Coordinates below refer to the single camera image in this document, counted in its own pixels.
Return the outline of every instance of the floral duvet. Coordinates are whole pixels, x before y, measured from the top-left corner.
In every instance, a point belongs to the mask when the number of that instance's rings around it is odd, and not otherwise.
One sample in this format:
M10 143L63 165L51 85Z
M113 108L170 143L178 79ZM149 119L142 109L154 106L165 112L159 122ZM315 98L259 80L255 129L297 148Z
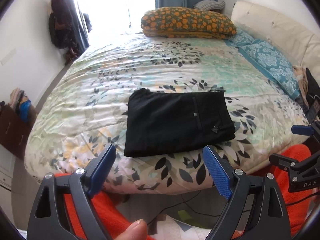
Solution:
M108 143L116 161L104 187L115 193L179 194L212 186L202 149L144 158L125 157L129 96L225 90L236 137L215 145L247 173L268 165L271 153L302 143L293 124L307 124L300 106L264 77L236 48L198 38L120 35L92 45L48 97L29 136L25 167L40 181L47 172L71 173Z

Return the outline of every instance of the gray floor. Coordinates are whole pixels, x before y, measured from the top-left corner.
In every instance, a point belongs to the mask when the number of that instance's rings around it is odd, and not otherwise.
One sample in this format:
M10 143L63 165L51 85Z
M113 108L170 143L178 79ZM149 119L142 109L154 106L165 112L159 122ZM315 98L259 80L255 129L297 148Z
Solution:
M17 228L27 230L29 216L39 184L27 173L24 162L16 159L11 185L11 204Z
M184 200L195 196L197 192L188 192L183 194ZM244 210L250 210L252 206L253 195L247 199ZM183 202L181 195L159 195L159 194L133 194L130 195L129 201L117 206L117 209L129 220L134 222L138 219L144 219L147 223L152 221L158 213L166 207ZM163 213L170 217L180 220L178 211L185 210L196 222L204 228L213 228L221 214L226 200L220 196L216 188L204 189L201 193L188 202L188 205L196 212L214 215L198 214L192 211L186 204L169 208ZM250 212L243 213L238 224L237 230L244 230Z
M64 67L57 75L51 85L48 87L38 105L36 110L40 111L47 97L52 90L59 83L61 78L68 70L68 66ZM16 227L19 229L27 230L28 220L33 205L34 198L38 191L39 184L27 173L24 168L23 161L17 159L14 166L12 178L12 212ZM185 200L190 199L198 192L189 192L183 195ZM129 220L135 221L143 218L147 223L150 222L158 213L169 206L183 202L181 195L158 195L158 194L134 194L130 195L129 200L120 204L118 210ZM216 215L211 217L203 214L193 212L186 204L180 204L164 211L169 216L180 219L178 211L185 210L192 216L198 223L205 228L212 228L218 220L218 215L223 210L226 200L221 197L216 188L202 190L201 193L193 200L188 202L196 212ZM250 209L252 205L252 197L247 200L244 210ZM238 230L243 230L248 220L249 212L243 214Z

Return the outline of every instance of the orange floral pillow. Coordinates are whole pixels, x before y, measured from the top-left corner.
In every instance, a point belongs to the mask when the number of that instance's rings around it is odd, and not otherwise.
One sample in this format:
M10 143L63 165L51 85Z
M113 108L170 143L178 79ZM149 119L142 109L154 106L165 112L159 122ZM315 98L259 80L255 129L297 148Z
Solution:
M141 28L152 37L200 37L228 39L236 34L231 20L220 13L185 7L162 7L147 11Z

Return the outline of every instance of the cream leather headboard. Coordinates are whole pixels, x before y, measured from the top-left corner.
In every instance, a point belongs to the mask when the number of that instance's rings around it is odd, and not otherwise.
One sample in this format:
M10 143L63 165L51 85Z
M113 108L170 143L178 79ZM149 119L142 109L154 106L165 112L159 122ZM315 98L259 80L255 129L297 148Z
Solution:
M267 7L236 2L232 22L256 39L268 41L293 65L309 68L320 85L320 38L291 18Z

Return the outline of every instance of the sunlight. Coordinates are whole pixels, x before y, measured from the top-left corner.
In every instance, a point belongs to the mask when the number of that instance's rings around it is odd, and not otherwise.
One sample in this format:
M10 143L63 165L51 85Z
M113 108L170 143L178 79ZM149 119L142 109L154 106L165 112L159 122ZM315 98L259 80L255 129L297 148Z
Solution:
M140 31L144 12L155 9L155 0L78 0L83 13L89 14L90 42L102 36Z

